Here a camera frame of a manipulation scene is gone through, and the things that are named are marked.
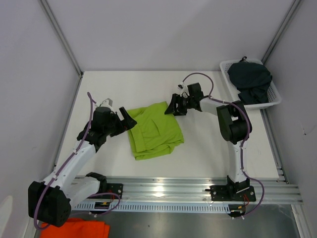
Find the lime green shorts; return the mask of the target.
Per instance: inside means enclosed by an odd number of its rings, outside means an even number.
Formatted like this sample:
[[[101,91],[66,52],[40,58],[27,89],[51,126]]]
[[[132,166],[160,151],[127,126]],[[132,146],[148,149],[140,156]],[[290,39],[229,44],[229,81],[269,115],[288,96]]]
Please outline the lime green shorts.
[[[128,110],[137,124],[128,130],[135,160],[147,160],[171,154],[184,143],[182,130],[172,114],[165,114],[167,102]]]

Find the dark navy shorts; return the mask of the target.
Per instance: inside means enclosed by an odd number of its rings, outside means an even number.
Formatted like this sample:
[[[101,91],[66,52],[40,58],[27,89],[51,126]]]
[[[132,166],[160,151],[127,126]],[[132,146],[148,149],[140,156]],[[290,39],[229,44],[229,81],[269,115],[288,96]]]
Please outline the dark navy shorts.
[[[264,65],[242,58],[232,64],[227,73],[231,83],[239,91],[239,99],[245,105],[269,102],[267,91],[272,82],[272,75]]]

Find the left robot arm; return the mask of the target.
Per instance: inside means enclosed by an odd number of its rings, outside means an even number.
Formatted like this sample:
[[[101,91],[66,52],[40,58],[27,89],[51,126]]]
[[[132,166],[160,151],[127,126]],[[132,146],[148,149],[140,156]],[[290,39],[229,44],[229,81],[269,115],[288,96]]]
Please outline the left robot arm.
[[[89,121],[78,134],[73,152],[42,182],[34,181],[28,188],[28,215],[36,223],[61,227],[71,210],[90,197],[108,196],[107,178],[90,172],[77,184],[73,180],[83,166],[99,151],[108,137],[122,134],[137,122],[121,107],[123,119],[108,107],[91,110]]]

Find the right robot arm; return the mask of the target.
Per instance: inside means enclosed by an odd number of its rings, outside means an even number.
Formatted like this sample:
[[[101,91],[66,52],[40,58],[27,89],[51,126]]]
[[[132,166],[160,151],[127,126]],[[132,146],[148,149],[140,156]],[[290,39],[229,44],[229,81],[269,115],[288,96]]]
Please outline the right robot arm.
[[[227,142],[229,173],[226,194],[232,200],[243,196],[250,187],[250,179],[244,174],[243,151],[252,132],[252,125],[241,101],[225,102],[205,96],[199,83],[190,84],[184,96],[173,94],[165,114],[185,116],[189,109],[217,116],[220,134]]]

